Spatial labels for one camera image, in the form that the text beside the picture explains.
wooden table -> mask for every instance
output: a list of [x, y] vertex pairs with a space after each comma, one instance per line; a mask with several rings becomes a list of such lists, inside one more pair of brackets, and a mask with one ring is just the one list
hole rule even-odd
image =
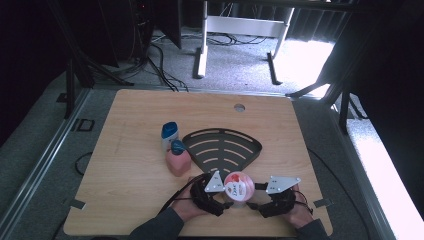
[[[236, 104], [243, 104], [245, 111], [236, 111]], [[168, 171], [160, 132], [169, 121], [177, 122], [180, 138], [206, 128], [227, 128], [250, 135], [263, 146], [259, 157], [244, 170], [254, 182], [268, 182], [271, 175], [300, 177], [300, 189], [308, 201], [322, 199], [289, 99], [120, 90], [75, 198], [86, 206], [83, 210], [70, 210], [64, 226], [67, 234], [128, 235], [156, 216], [189, 176], [201, 174], [195, 164], [179, 178]], [[265, 203], [270, 198], [259, 191], [254, 201]], [[331, 234], [326, 208], [314, 209], [314, 216]], [[220, 217], [200, 216], [188, 222], [181, 232], [181, 236], [294, 235], [281, 217], [265, 219], [248, 207], [226, 210]]]

hand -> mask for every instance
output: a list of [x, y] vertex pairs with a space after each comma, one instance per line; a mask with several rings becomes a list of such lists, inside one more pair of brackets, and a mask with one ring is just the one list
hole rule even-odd
[[[299, 185], [294, 185], [292, 189], [294, 191], [299, 191]], [[306, 199], [302, 196], [302, 194], [298, 192], [294, 192], [294, 194], [296, 196], [296, 201], [306, 203]], [[296, 229], [301, 228], [314, 220], [309, 210], [301, 204], [294, 204], [293, 209], [286, 214], [282, 214], [282, 216]]]
[[171, 208], [173, 208], [175, 210], [175, 212], [178, 214], [178, 216], [180, 216], [180, 218], [184, 221], [184, 222], [188, 222], [189, 220], [191, 220], [192, 218], [195, 218], [197, 216], [200, 215], [206, 215], [208, 214], [208, 212], [201, 210], [200, 208], [198, 208], [193, 201], [191, 200], [191, 194], [190, 194], [190, 189], [191, 186], [188, 186], [178, 197], [181, 200], [175, 200], [172, 205]]

plastic bottle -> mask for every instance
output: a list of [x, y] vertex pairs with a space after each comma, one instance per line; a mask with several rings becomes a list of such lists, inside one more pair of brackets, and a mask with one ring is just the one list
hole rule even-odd
[[168, 122], [162, 126], [162, 150], [167, 153], [171, 149], [171, 142], [178, 139], [178, 126], [176, 122]]
[[191, 156], [180, 140], [171, 143], [171, 150], [166, 153], [166, 165], [176, 177], [181, 177], [191, 168]]

black plastic tray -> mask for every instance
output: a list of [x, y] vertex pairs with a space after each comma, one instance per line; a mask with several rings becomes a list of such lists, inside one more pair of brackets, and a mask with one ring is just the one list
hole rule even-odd
[[262, 150], [262, 144], [256, 139], [224, 128], [192, 132], [182, 142], [203, 172], [219, 170], [223, 179], [231, 172], [245, 169]]

pink container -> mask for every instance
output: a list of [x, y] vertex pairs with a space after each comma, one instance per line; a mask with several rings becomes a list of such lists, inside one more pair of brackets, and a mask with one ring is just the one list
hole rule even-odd
[[233, 207], [243, 207], [255, 192], [255, 184], [245, 173], [232, 172], [224, 180], [225, 193]]
[[165, 160], [169, 171], [176, 177], [181, 177], [191, 168], [191, 156], [180, 140], [172, 141], [171, 150], [166, 153]]

